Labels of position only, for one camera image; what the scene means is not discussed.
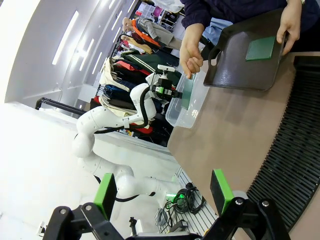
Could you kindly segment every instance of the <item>table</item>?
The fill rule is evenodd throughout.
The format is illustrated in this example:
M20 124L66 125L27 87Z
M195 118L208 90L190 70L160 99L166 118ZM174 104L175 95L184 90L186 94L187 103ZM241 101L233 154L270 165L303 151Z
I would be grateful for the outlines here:
M293 60L298 55L320 56L320 52L290 53L284 57L268 92L211 87L193 128L174 128L168 149L215 211L210 191L212 170L222 169L233 190L248 190L287 106L295 76ZM315 227L319 203L317 191L291 230L292 240L319 239L320 228ZM235 238L249 239L242 229Z

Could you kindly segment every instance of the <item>transparent plastic container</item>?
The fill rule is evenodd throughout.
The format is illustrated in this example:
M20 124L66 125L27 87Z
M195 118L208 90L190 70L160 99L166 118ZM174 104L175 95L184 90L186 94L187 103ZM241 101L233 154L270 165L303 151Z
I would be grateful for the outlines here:
M200 71L195 75L188 110L182 108L181 99L172 98L165 114L165 119L173 127L179 126L190 129L194 126L209 91L209 86L204 86L205 77L206 73L203 71ZM176 86L177 91L183 92L186 79L186 75L183 74Z

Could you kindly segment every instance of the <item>fluorescent light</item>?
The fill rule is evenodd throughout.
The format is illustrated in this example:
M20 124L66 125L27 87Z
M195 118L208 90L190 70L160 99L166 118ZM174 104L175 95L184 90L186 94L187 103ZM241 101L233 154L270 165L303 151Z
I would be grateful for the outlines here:
M95 41L95 40L92 38L92 40L91 40L91 42L90 42L90 45L89 45L89 47L88 47L88 49L87 49L87 51L86 51L86 53L85 53L85 56L83 57L81 66L80 66L80 68L79 68L79 71L81 71L82 68L84 67L85 61L86 61L86 59L87 59L87 57L88 57L88 54L89 54L89 52L90 52L90 49L91 49L92 45L94 44L94 41Z
M115 36L114 36L114 39L113 39L113 43L116 41L117 37L118 37L118 34L120 32L120 29L121 27L119 27L118 31L116 32Z
M62 37L61 42L60 42L60 44L58 46L58 49L56 50L56 53L55 53L53 61L52 61L53 65L57 64L58 59L59 59L59 57L61 55L61 52L64 49L66 41L67 41L67 39L68 39L68 37L70 35L70 32L71 32L72 28L74 27L74 25L76 23L76 20L77 20L78 16L79 16L79 12L75 11L75 13L73 14L73 17L71 18L71 21L69 22L68 27L66 28L66 30L65 30L65 32L63 34L63 37Z
M117 24L117 22L118 22L118 20L119 20L119 18L120 18L120 16L121 16L121 14L122 14L122 10L119 12L119 15L118 15L118 17L116 18L116 20L115 20L115 22L114 22L114 24L113 24L113 26L112 26L112 28L111 28L111 31L114 30L114 28L115 28L115 26L116 26L116 24Z
M103 64L102 64L102 67L101 67L101 70L100 70L100 73L102 73L102 70L104 69L104 65L105 65L105 62L107 61L107 57L105 58Z
M112 2L111 2L110 5L109 5L109 9L112 8L112 5L115 3L115 1L116 1L116 0L112 0Z
M132 7L134 6L135 2L136 2L136 0L132 0L132 3L131 3L131 5L130 5L130 7L129 7L129 10L128 10L128 13L130 12L130 10L132 9Z
M100 58L101 58L101 54L102 54L102 52L100 52L100 54L99 54L99 56L98 56L98 59L96 60L96 63L95 63L95 65L94 65L94 69L93 69L93 71L92 71L92 74L95 73L96 67L97 67L98 62L99 62L99 60L100 60Z

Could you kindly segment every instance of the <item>orange garment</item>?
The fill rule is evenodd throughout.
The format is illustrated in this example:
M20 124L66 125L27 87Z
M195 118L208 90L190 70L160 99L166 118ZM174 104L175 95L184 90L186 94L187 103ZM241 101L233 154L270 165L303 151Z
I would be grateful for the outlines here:
M132 27L134 29L134 31L143 39L143 40L146 40L147 42L149 43L152 43L154 45L157 45L158 47L161 47L160 44L153 40L152 37L144 34L143 32L139 31L138 28L137 28L137 19L133 19L132 20Z

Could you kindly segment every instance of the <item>black grille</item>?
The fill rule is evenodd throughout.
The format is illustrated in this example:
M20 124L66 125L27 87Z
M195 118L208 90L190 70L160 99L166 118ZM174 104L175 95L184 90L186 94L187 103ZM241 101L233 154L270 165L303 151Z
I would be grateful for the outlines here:
M288 231L306 209L320 178L320 57L299 56L281 124L247 191L253 201L273 199Z

